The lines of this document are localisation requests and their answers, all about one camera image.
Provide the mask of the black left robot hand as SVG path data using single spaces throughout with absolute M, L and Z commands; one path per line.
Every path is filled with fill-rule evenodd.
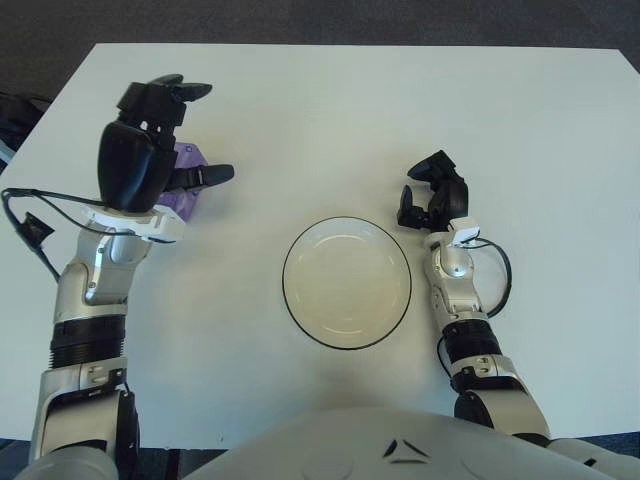
M 168 74 L 129 84 L 117 103 L 117 119 L 107 124 L 98 152 L 102 202 L 113 210 L 150 211 L 164 193 L 197 192 L 230 181 L 230 164 L 179 167 L 174 131 L 187 104 L 207 96 L 207 83 L 189 83 Z

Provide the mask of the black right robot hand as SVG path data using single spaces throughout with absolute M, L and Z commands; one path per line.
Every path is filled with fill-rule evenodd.
M 407 176 L 427 183 L 432 196 L 423 209 L 413 204 L 412 190 L 405 185 L 396 215 L 399 226 L 441 232 L 447 230 L 452 219 L 468 215 L 468 186 L 464 178 L 457 173 L 454 162 L 443 150 L 411 167 Z

